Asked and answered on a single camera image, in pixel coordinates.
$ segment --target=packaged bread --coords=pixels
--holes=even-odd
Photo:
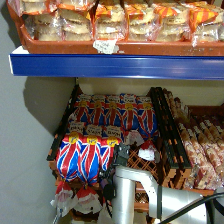
[[[69,10],[87,11],[95,5],[94,0],[58,0],[57,7]]]
[[[148,41],[156,29],[156,15],[144,0],[125,0],[128,17],[128,40]]]
[[[34,16],[34,39],[40,41],[61,41],[62,29],[58,12]]]
[[[119,0],[100,0],[95,14],[95,39],[126,37],[127,21]]]
[[[92,23],[90,12],[60,9],[65,41],[90,41]]]
[[[184,5],[190,10],[189,24],[192,31],[192,45],[196,46],[200,42],[219,41],[224,10],[209,5],[205,1]]]
[[[19,2],[20,15],[22,14],[38,15],[44,13],[51,13],[57,9],[55,0],[19,0],[19,1],[20,1]]]
[[[152,7],[160,23],[156,41],[182,41],[190,38],[188,8],[177,3],[153,3]]]

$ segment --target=shelf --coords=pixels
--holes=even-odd
[[[9,55],[15,76],[224,80],[224,56],[29,54]]]

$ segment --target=union jack flag print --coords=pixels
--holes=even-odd
[[[120,96],[107,95],[105,100],[105,122],[106,126],[121,126],[121,103]]]
[[[89,105],[91,124],[104,125],[104,108],[105,108],[105,96],[93,95]]]
[[[158,135],[157,120],[150,97],[137,97],[139,132],[144,139]]]
[[[72,132],[65,135],[57,155],[57,169],[66,182],[73,181],[78,176],[78,162],[83,136]]]
[[[103,128],[103,138],[100,149],[100,168],[107,170],[113,160],[114,146],[118,145],[123,138],[122,128],[108,126]]]
[[[89,105],[91,96],[80,94],[75,102],[74,114],[77,122],[89,122]]]
[[[121,94],[120,99],[123,128],[126,131],[137,130],[139,122],[136,96],[134,94]]]

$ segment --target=plastic bag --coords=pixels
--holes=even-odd
[[[62,29],[65,41],[90,41],[92,39],[93,33],[90,12],[60,9],[59,13],[62,18]],[[91,97],[85,94],[81,94],[80,97],[83,97],[81,100],[87,102],[86,106],[88,107]]]
[[[136,95],[120,94],[122,127],[124,130],[137,130],[139,127]]]
[[[121,103],[120,96],[106,95],[105,99],[105,121],[106,126],[121,126]]]
[[[100,0],[95,14],[96,40],[123,40],[127,21],[119,0]]]
[[[128,40],[149,41],[156,29],[157,16],[153,8],[144,0],[125,0],[125,12],[128,16]]]
[[[145,140],[148,138],[155,140],[158,136],[158,128],[151,98],[139,96],[136,99],[138,105],[139,132]]]
[[[95,5],[94,0],[57,0],[57,7],[68,10],[88,11]]]
[[[183,41],[190,38],[189,11],[186,7],[177,3],[158,3],[152,4],[152,7],[160,21],[156,41]]]
[[[8,0],[8,3],[18,16],[51,13],[57,9],[55,0]]]

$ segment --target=snack package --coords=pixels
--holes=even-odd
[[[78,177],[83,187],[74,197],[74,209],[83,214],[99,212],[102,208],[97,193],[91,188],[97,183],[102,127],[87,125],[80,149],[80,163],[78,163]]]
[[[90,123],[104,125],[105,96],[93,95],[89,105]]]
[[[94,0],[57,0],[58,8],[74,11],[88,11],[94,5]]]
[[[92,22],[90,12],[60,9],[65,41],[90,41]]]
[[[125,0],[128,16],[128,40],[148,41],[156,29],[156,15],[144,0]]]
[[[152,7],[160,22],[155,41],[183,41],[190,38],[189,11],[186,7],[178,3],[156,3]]]
[[[155,139],[158,136],[158,128],[151,98],[139,96],[136,99],[138,105],[139,132],[144,139]]]
[[[104,110],[104,125],[121,127],[120,96],[106,95]]]
[[[58,12],[33,16],[34,39],[39,41],[61,41],[62,29]]]
[[[190,27],[192,31],[192,45],[200,42],[214,42],[219,40],[219,30],[223,26],[224,10],[209,5],[207,2],[193,2],[184,4],[190,10]]]
[[[77,122],[85,122],[89,121],[89,104],[90,104],[91,96],[86,94],[80,94],[74,105],[74,116],[76,116]]]
[[[8,3],[18,16],[51,13],[57,9],[55,0],[9,0]]]
[[[103,127],[103,135],[100,149],[100,168],[107,170],[113,160],[114,146],[124,140],[124,133],[121,127]]]
[[[127,21],[119,0],[100,0],[95,14],[96,40],[123,40]]]
[[[57,187],[55,200],[51,201],[51,205],[57,208],[58,216],[65,216],[74,207],[73,191],[68,183],[79,176],[78,164],[80,163],[82,140],[81,132],[71,132],[65,135],[59,147],[56,163],[62,181]]]
[[[122,127],[126,131],[137,130],[139,128],[139,122],[136,95],[122,93],[120,94],[120,99]]]

